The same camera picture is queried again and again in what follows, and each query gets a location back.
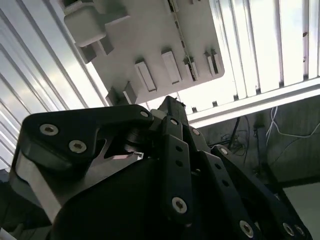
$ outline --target bolt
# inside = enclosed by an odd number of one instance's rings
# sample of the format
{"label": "bolt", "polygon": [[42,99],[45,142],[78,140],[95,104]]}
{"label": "bolt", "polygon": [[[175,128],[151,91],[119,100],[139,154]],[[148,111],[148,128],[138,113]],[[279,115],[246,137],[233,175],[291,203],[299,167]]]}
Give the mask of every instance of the bolt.
{"label": "bolt", "polygon": [[47,136],[54,136],[59,132],[59,130],[55,125],[46,123],[40,126],[40,132]]}
{"label": "bolt", "polygon": [[176,120],[174,120],[173,118],[171,118],[170,120],[174,125],[178,125],[178,122]]}
{"label": "bolt", "polygon": [[175,196],[174,198],[172,198],[171,203],[172,203],[172,206],[173,206],[174,210],[177,213],[185,214],[187,212],[187,209],[188,209],[187,208],[187,204],[180,197]]}
{"label": "bolt", "polygon": [[290,236],[294,236],[295,235],[295,232],[292,230],[292,228],[287,224],[287,223],[283,223],[283,228],[284,230],[290,235]]}
{"label": "bolt", "polygon": [[224,155],[228,155],[228,151],[227,150],[225,150],[224,148],[220,148],[220,151],[224,154]]}
{"label": "bolt", "polygon": [[145,111],[141,111],[140,114],[146,118],[149,117],[149,114],[146,113]]}
{"label": "bolt", "polygon": [[76,154],[81,154],[87,149],[87,146],[83,141],[72,140],[69,143],[69,149]]}
{"label": "bolt", "polygon": [[298,225],[294,225],[294,226],[295,226],[295,228],[298,230],[298,232],[299,232],[302,236],[305,235],[305,233],[304,233],[304,231],[302,230],[301,227],[299,227]]}
{"label": "bolt", "polygon": [[254,230],[249,225],[249,223],[247,223],[246,221],[241,220],[239,222],[239,226],[240,226],[242,232],[244,232],[244,234],[247,235],[248,238],[252,239],[254,237]]}
{"label": "bolt", "polygon": [[197,129],[192,129],[192,132],[195,134],[195,135],[197,135],[197,136],[199,136],[200,135],[200,132],[197,130]]}

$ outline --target robotic hand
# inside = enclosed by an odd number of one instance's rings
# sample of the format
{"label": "robotic hand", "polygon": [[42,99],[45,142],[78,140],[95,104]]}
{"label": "robotic hand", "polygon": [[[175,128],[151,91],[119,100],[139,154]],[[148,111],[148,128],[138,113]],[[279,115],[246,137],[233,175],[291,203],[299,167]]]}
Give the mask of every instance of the robotic hand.
{"label": "robotic hand", "polygon": [[151,112],[124,105],[27,117],[10,177],[45,210],[51,240],[312,239],[233,160],[167,97]]}

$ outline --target wire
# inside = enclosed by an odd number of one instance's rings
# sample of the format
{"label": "wire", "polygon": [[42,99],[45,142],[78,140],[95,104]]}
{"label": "wire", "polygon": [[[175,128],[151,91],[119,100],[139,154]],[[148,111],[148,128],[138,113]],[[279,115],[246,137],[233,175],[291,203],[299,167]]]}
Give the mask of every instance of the wire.
{"label": "wire", "polygon": [[270,134],[271,134],[271,131],[272,131],[272,127],[273,125],[275,126],[277,132],[280,134],[280,135],[283,135],[283,136],[289,136],[289,137],[294,137],[294,138],[310,138],[315,132],[316,130],[318,129],[318,127],[320,126],[320,122],[316,125],[316,127],[314,128],[314,130],[309,134],[309,135],[294,135],[294,134],[289,134],[289,133],[283,133],[279,130],[279,126],[278,124],[276,123],[275,121],[275,118],[276,118],[276,114],[278,112],[278,107],[276,106],[275,108],[272,108],[271,109],[271,112],[270,112],[270,116],[271,116],[271,124],[270,124],[270,127],[268,129],[268,131],[266,132],[266,144],[268,144],[268,141],[269,141],[269,137],[270,137]]}
{"label": "wire", "polygon": [[250,144],[250,124],[249,124],[248,117],[244,116],[244,118],[245,118],[246,124],[247,124],[248,141],[247,141],[247,144],[246,144],[246,150],[245,150],[245,155],[244,155],[244,159],[243,159],[243,165],[246,164],[247,155],[248,155],[248,149],[249,149],[249,144]]}
{"label": "wire", "polygon": [[273,109],[274,109],[274,108],[271,108],[271,112],[270,112],[271,124],[270,124],[270,127],[269,127],[268,131],[267,131],[266,134],[265,134],[265,136],[267,137],[267,138],[266,138],[266,145],[268,145],[268,142],[269,142],[269,137],[270,137],[270,135],[271,135],[272,127],[273,127],[273,125],[274,125],[274,121],[275,121],[275,118],[276,118],[276,115],[277,115],[278,106],[275,107],[274,114],[272,115]]}
{"label": "wire", "polygon": [[271,167],[273,164],[275,164],[276,161],[279,160],[279,158],[280,158],[280,157],[282,156],[282,154],[291,146],[291,144],[293,144],[294,142],[296,142],[296,141],[298,141],[298,140],[301,140],[301,139],[304,139],[304,138],[298,137],[298,138],[296,138],[295,140],[291,141],[291,142],[282,150],[282,152],[279,154],[279,156],[278,156],[272,163],[269,164],[270,167]]}

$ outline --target gray wall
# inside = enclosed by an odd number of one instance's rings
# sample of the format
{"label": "gray wall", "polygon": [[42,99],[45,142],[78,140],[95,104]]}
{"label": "gray wall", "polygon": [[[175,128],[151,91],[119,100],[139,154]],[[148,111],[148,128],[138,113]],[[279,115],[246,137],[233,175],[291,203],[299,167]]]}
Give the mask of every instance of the gray wall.
{"label": "gray wall", "polygon": [[285,188],[296,212],[309,229],[313,240],[320,239],[320,183]]}

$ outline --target white cable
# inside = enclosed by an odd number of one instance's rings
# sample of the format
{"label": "white cable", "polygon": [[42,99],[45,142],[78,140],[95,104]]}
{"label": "white cable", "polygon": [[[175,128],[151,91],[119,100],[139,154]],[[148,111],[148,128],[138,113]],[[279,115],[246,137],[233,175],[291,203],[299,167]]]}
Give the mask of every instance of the white cable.
{"label": "white cable", "polygon": [[309,135],[294,135],[294,134],[289,134],[289,133],[283,133],[283,132],[280,132],[279,130],[279,126],[278,124],[276,123],[275,121],[275,118],[276,118],[276,114],[277,114],[277,111],[278,111],[278,107],[275,107],[275,111],[274,111],[274,114],[273,114],[273,108],[271,109],[271,112],[270,112],[270,116],[271,116],[271,124],[270,124],[270,127],[268,129],[268,131],[266,132],[266,144],[268,144],[268,141],[269,141],[269,137],[270,137],[270,134],[271,134],[271,130],[272,130],[272,127],[273,125],[275,125],[275,128],[277,130],[277,132],[280,134],[280,135],[283,135],[283,136],[289,136],[289,137],[295,137],[295,138],[310,138],[315,132],[316,130],[318,129],[318,127],[320,126],[320,122],[316,125],[316,127],[314,128],[314,130],[309,134]]}
{"label": "white cable", "polygon": [[273,125],[274,125],[274,120],[275,120],[276,115],[277,115],[277,112],[278,112],[278,106],[275,107],[274,114],[272,115],[273,109],[274,109],[274,108],[271,108],[271,112],[270,112],[271,124],[270,124],[270,127],[269,127],[268,131],[267,131],[266,134],[265,134],[265,136],[267,137],[267,138],[266,138],[266,144],[267,144],[267,145],[268,145],[268,142],[269,142],[269,137],[270,137],[270,135],[271,135],[272,127],[273,127]]}

